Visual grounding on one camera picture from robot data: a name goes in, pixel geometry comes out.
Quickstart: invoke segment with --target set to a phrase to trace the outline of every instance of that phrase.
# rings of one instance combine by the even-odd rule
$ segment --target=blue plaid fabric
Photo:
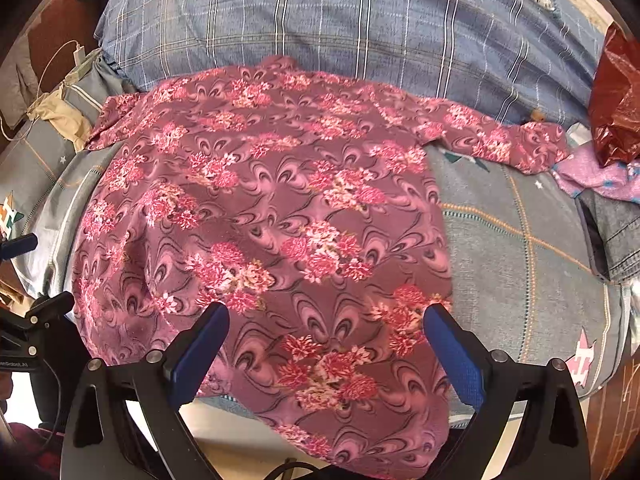
[[[160,80],[284,54],[305,70],[449,98],[509,123],[570,126],[603,35],[568,0],[110,0],[96,35],[121,76]]]

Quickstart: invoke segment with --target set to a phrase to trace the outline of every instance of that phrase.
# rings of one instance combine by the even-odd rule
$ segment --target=pink floral shirt
[[[165,348],[215,300],[231,328],[200,394],[231,394],[307,453],[418,478],[447,437],[447,381],[422,314],[451,279],[422,145],[547,170],[551,124],[291,60],[107,101],[89,149],[122,147],[73,258],[76,316],[110,364]]]

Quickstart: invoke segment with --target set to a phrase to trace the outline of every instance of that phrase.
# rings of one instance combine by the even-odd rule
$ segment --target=metal bolt
[[[100,359],[91,359],[86,367],[89,368],[90,371],[95,372],[101,366],[102,361],[100,361]]]
[[[551,359],[551,365],[553,368],[555,368],[558,371],[562,371],[566,368],[566,364],[564,364],[564,361],[562,361],[562,359]]]
[[[491,352],[491,359],[497,363],[505,363],[509,359],[509,355],[504,350],[493,350]]]
[[[157,363],[162,359],[162,351],[160,350],[152,350],[146,355],[147,363]]]

